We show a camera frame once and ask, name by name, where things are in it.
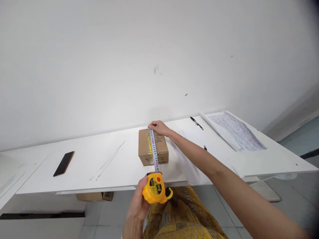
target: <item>smartphone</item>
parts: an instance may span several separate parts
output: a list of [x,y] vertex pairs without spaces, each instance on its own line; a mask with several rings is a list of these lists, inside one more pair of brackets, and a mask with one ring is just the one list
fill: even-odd
[[56,171],[53,175],[54,177],[65,173],[66,168],[68,167],[68,165],[72,159],[73,154],[74,154],[74,151],[66,153],[64,155],[63,159],[61,160],[58,168],[56,169]]

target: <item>black pen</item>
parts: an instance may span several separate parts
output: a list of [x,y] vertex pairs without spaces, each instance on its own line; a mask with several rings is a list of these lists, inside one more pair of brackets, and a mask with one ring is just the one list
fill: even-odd
[[199,123],[197,123],[196,120],[195,120],[192,116],[191,116],[190,118],[191,118],[191,120],[194,121],[195,124],[197,124],[202,130],[204,130],[204,129],[202,128],[202,126],[200,126]]

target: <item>measuring tape blade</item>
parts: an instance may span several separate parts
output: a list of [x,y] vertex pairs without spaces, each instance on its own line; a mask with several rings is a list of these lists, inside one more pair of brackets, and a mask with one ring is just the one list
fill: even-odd
[[154,137],[154,131],[152,129],[149,129],[150,131],[150,139],[151,139],[151,147],[153,151],[153,161],[155,166],[155,172],[159,173],[159,160],[157,157],[157,150],[156,150],[156,144],[155,144],[155,137]]

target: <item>tape measure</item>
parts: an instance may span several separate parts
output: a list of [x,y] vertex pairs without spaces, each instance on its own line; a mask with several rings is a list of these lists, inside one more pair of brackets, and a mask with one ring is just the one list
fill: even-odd
[[155,166],[154,174],[147,174],[147,184],[143,188],[142,194],[148,203],[165,203],[173,196],[173,191],[170,188],[165,190],[162,174],[159,171],[159,160],[156,150],[154,131],[149,129],[149,145],[151,157]]

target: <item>person's left hand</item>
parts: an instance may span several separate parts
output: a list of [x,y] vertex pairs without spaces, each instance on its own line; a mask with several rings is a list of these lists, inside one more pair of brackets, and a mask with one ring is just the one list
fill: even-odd
[[145,175],[137,184],[135,193],[131,200],[131,206],[127,212],[126,218],[135,217],[141,221],[146,218],[150,204],[144,199],[142,190],[147,183],[147,176]]

